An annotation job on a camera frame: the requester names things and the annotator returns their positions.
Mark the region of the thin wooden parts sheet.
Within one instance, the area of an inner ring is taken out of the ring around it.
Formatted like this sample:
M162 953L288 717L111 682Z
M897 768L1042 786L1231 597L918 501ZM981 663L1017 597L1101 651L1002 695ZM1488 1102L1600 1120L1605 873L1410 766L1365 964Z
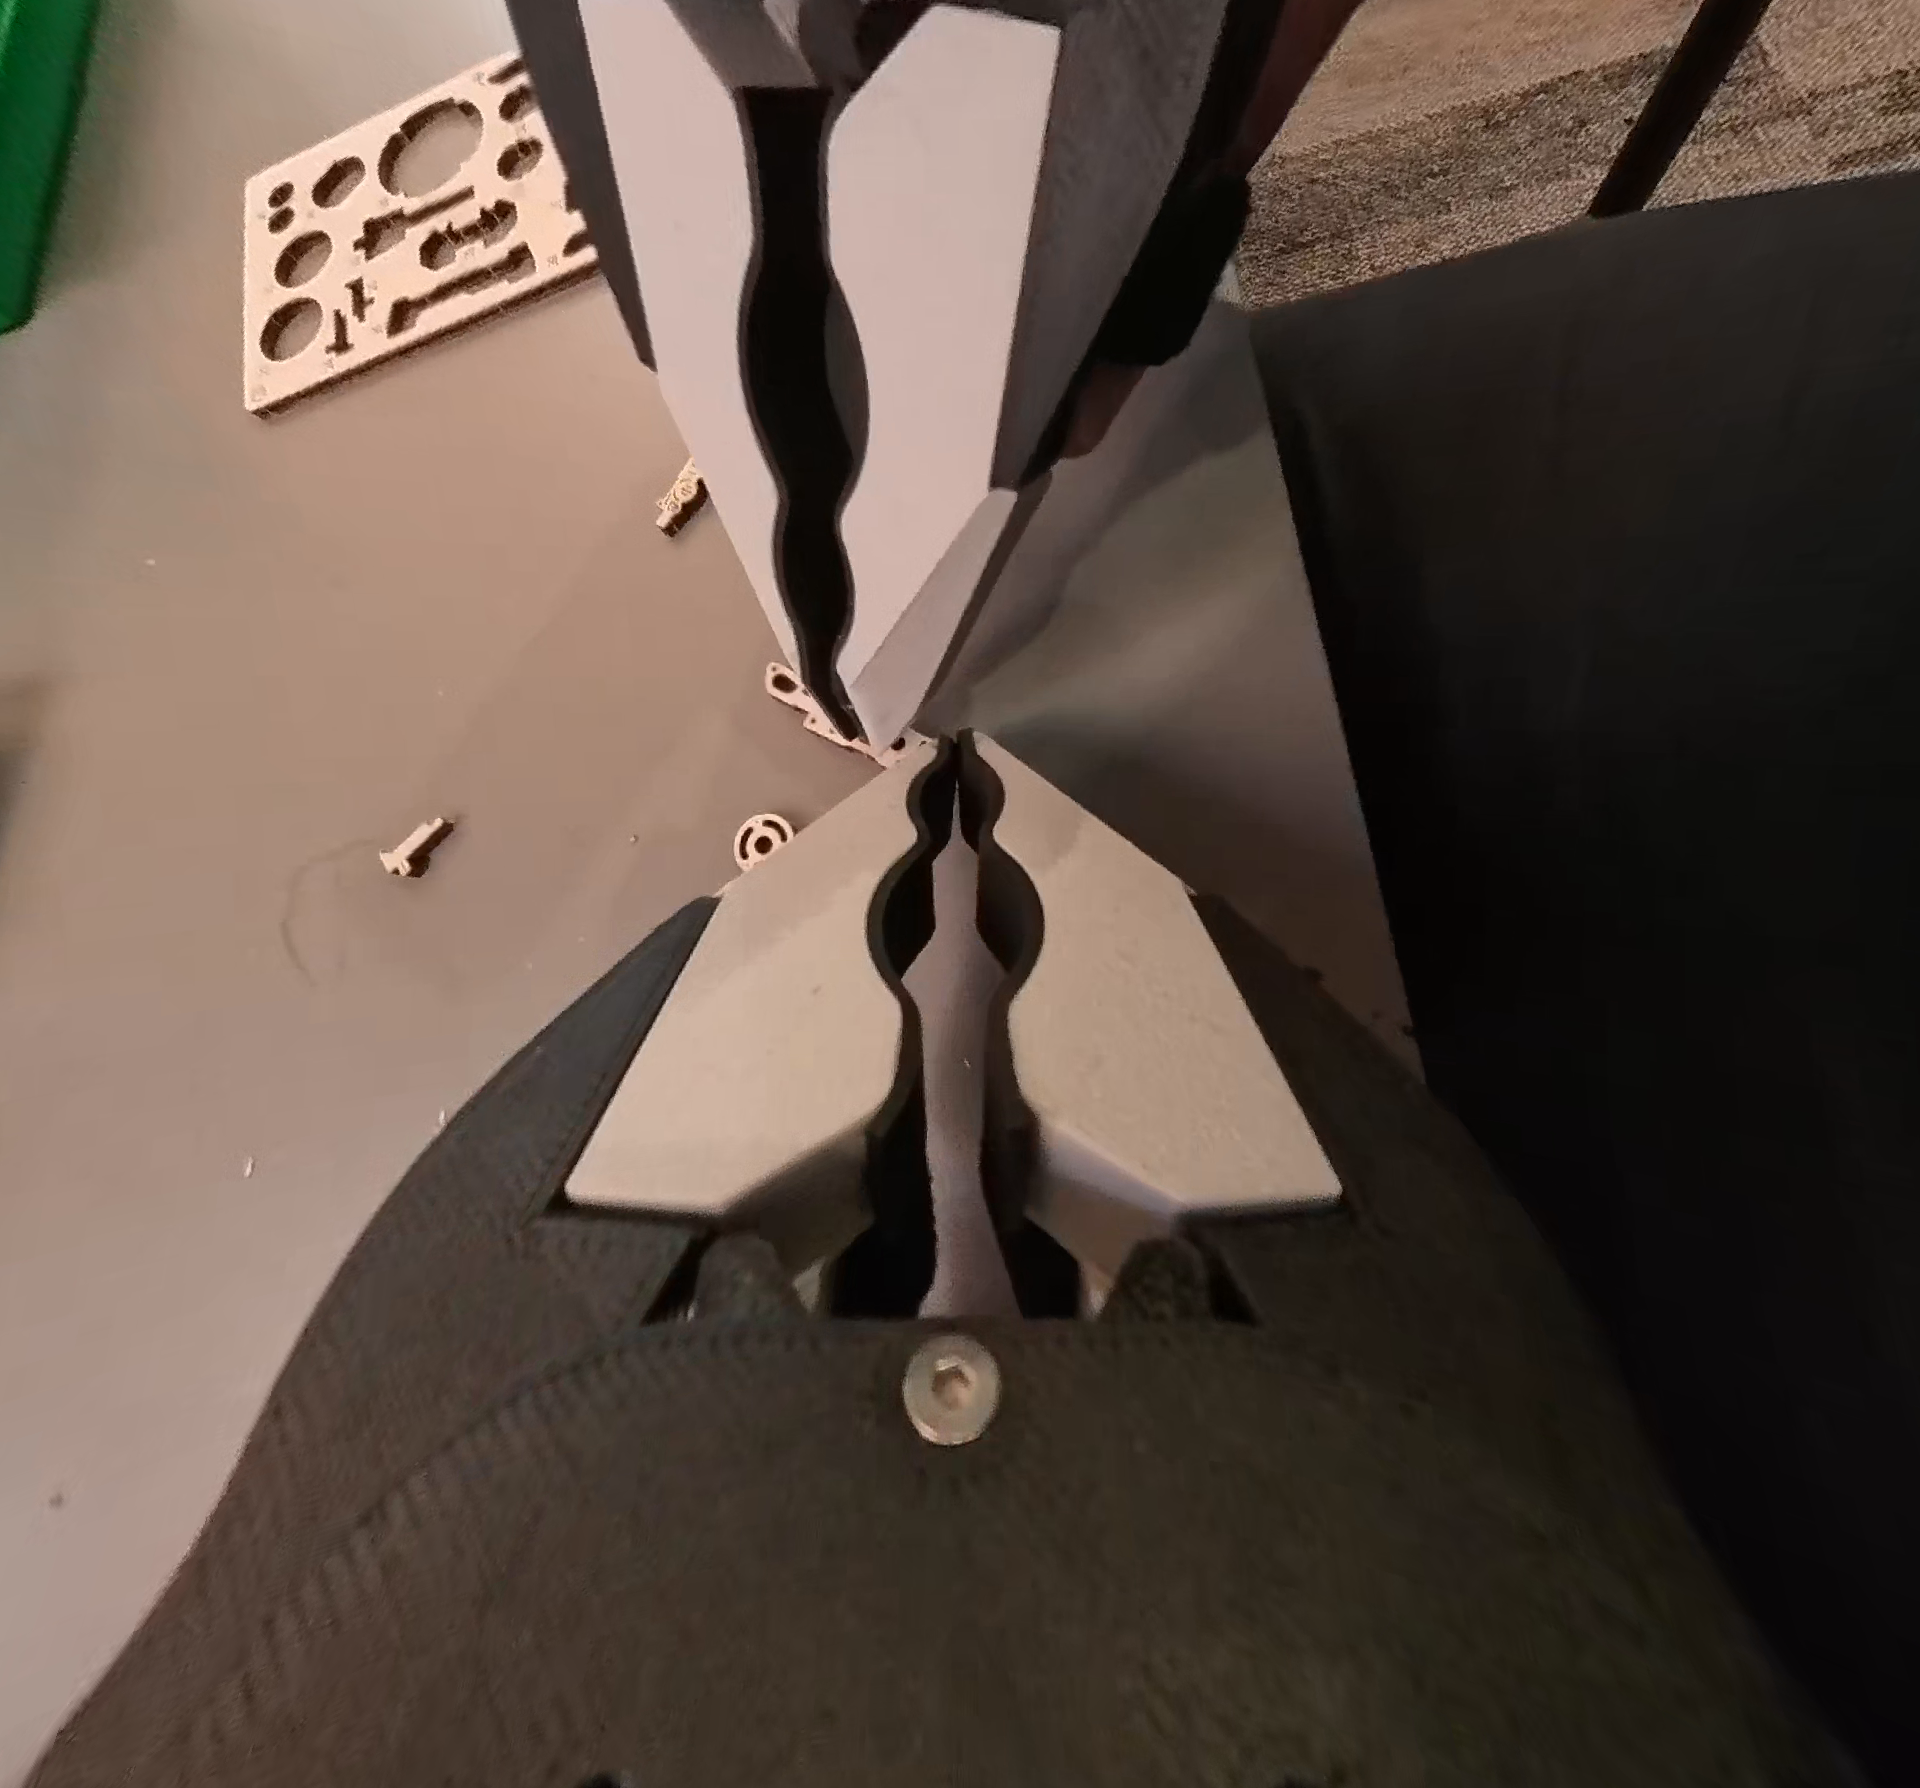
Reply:
M282 412L596 273L531 72L497 53L248 181L243 404Z

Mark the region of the green box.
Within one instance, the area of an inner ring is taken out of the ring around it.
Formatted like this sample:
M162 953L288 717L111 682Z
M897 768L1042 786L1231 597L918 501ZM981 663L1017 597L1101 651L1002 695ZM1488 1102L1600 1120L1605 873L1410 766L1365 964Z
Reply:
M3 0L3 332L36 313L102 0Z

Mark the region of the slender wooden frame part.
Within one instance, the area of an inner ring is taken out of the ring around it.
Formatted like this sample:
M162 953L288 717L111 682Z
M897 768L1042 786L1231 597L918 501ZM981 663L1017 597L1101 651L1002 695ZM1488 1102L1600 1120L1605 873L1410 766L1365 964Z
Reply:
M772 701L801 719L807 734L828 743L835 749L861 757L874 763L878 768L897 766L903 757L926 745L926 737L910 728L892 745L882 747L875 747L861 735L840 732L822 712L820 703L809 696L809 692L803 689L803 682L783 662L767 663L762 685L764 692Z

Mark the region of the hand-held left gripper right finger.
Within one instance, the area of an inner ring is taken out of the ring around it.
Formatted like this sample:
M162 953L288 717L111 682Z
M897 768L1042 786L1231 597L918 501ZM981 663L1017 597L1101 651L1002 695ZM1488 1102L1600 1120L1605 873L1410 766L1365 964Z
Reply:
M1186 884L983 732L957 796L999 970L979 1180L1015 1311L1082 1313L1147 1242L1340 1208Z

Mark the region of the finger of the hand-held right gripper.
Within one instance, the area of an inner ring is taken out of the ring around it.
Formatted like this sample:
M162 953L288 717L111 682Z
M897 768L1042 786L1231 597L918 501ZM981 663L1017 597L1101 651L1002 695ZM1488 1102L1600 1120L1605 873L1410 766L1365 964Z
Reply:
M995 446L1048 114L1048 25L937 5L828 134L828 264L867 396L835 672L880 751L922 716L1013 515Z
M861 734L835 654L861 441L824 226L826 53L762 0L580 0L652 365L787 663Z

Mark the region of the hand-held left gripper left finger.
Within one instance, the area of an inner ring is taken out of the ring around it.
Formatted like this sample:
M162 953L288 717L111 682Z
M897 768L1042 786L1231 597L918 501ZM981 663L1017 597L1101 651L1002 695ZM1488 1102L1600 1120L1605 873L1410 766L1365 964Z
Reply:
M767 1242L828 1306L913 1316L937 1268L926 1031L957 806L918 747L715 898L564 1183L571 1206Z

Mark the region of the black metal table leg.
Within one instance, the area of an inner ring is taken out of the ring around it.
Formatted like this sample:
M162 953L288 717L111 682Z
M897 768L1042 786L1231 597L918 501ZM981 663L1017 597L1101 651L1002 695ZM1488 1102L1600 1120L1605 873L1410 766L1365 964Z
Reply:
M1663 69L1650 97L1605 172L1588 216L1612 219L1647 208L1692 141L1741 50L1773 0L1701 0Z

